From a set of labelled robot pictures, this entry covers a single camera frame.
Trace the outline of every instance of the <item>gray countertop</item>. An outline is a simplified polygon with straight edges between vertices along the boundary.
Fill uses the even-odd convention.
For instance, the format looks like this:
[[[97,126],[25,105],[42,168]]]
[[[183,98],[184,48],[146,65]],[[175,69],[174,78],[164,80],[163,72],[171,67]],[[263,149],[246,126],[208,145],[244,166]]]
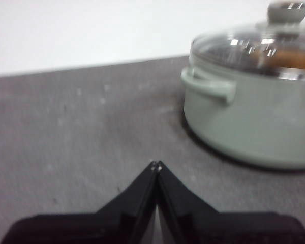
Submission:
[[[188,129],[179,79],[187,63],[0,78],[0,240],[19,218],[97,211],[151,159],[219,211],[277,211],[305,225],[305,172],[239,164]]]

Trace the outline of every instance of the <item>glass lid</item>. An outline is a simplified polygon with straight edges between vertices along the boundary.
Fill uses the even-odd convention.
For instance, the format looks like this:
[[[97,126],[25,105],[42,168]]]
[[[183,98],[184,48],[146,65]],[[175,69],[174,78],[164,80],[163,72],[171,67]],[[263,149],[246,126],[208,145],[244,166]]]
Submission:
[[[213,37],[197,37],[191,54],[244,72],[305,80],[305,3],[273,3],[268,22]]]

